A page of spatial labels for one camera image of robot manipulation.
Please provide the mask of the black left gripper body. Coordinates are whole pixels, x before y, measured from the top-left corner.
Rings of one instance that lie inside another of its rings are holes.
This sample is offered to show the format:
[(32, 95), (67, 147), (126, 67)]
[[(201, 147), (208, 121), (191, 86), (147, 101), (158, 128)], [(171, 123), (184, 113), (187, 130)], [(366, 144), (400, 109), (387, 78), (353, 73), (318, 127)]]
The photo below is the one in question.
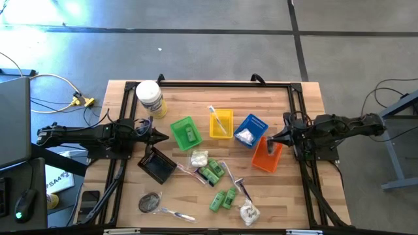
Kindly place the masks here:
[(152, 125), (141, 124), (139, 127), (135, 127), (132, 133), (132, 143), (136, 144), (137, 142), (142, 142), (148, 144), (152, 136)]

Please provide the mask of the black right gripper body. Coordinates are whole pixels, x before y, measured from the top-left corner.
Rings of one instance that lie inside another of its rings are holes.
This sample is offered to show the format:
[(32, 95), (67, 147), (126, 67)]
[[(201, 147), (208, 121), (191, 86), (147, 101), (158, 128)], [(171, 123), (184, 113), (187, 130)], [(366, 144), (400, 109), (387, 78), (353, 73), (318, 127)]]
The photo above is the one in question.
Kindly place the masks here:
[(307, 114), (291, 114), (290, 123), (292, 127), (292, 145), (303, 146), (305, 143), (304, 133), (308, 130), (309, 117)]

